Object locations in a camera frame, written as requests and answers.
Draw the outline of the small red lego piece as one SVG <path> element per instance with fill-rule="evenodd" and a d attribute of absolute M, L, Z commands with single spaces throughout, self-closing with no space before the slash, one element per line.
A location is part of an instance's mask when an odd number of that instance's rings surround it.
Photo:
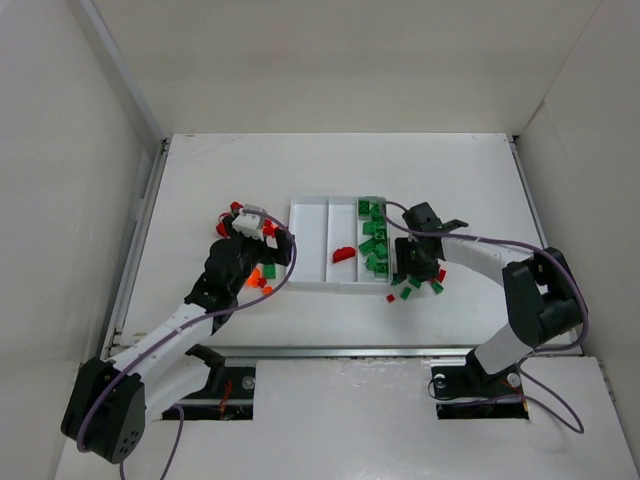
<path fill-rule="evenodd" d="M 232 231 L 233 220 L 239 215 L 244 205 L 240 202 L 232 202 L 229 210 L 219 215 L 216 224 L 216 232 L 222 238 L 229 238 Z"/>

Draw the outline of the red arch lego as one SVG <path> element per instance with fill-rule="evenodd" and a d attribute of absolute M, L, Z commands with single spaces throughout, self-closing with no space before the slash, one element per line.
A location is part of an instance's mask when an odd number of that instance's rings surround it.
<path fill-rule="evenodd" d="M 336 249 L 332 254 L 332 262 L 334 264 L 348 260 L 356 256 L 354 247 L 346 246 Z"/>

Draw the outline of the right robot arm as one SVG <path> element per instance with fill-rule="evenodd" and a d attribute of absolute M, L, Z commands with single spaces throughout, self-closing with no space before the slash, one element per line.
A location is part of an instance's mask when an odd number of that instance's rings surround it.
<path fill-rule="evenodd" d="M 435 367 L 439 399 L 492 398 L 528 356 L 552 348 L 549 341 L 588 328 L 588 309 L 564 255 L 525 242 L 474 236 L 461 220 L 442 221 L 423 202 L 405 209 L 395 241 L 397 277 L 439 283 L 443 262 L 464 266 L 504 292 L 507 322 L 471 350 L 461 366 Z"/>

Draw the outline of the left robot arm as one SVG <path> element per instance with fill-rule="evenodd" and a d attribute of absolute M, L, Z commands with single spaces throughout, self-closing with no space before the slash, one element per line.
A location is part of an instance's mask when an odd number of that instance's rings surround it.
<path fill-rule="evenodd" d="M 254 269 L 294 269 L 295 238 L 281 221 L 243 208 L 223 223 L 226 237 L 211 245 L 203 273 L 177 310 L 135 345 L 80 367 L 61 422 L 62 434 L 79 452 L 123 463 L 149 421 L 205 384 L 213 353 L 202 342 L 233 314 L 258 305 L 238 300 Z"/>

